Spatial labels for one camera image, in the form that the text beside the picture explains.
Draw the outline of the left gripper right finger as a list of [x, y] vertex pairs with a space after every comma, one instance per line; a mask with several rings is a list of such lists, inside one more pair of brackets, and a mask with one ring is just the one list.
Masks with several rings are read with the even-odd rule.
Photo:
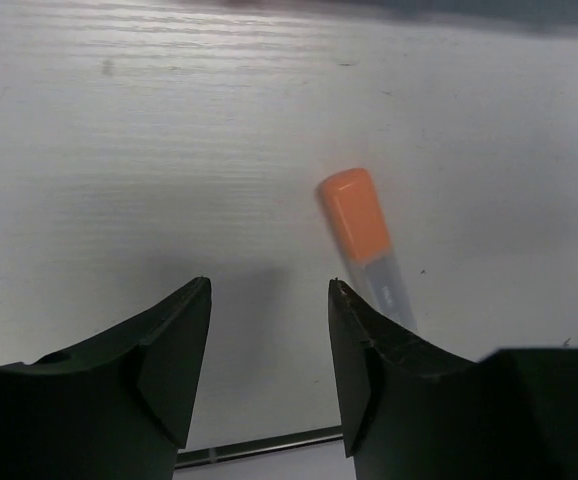
[[333, 280], [328, 322], [345, 453], [360, 479], [578, 479], [578, 349], [470, 361]]

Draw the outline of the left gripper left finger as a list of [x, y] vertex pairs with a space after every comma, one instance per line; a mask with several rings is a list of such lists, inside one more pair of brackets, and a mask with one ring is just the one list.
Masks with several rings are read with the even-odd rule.
[[198, 277], [38, 361], [0, 366], [0, 479], [168, 479], [186, 445], [211, 315]]

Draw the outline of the orange cap grey marker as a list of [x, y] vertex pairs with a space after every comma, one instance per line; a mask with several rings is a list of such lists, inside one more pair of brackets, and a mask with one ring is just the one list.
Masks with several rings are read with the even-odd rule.
[[375, 310], [417, 331], [370, 172], [351, 168], [323, 180], [317, 194], [353, 287]]

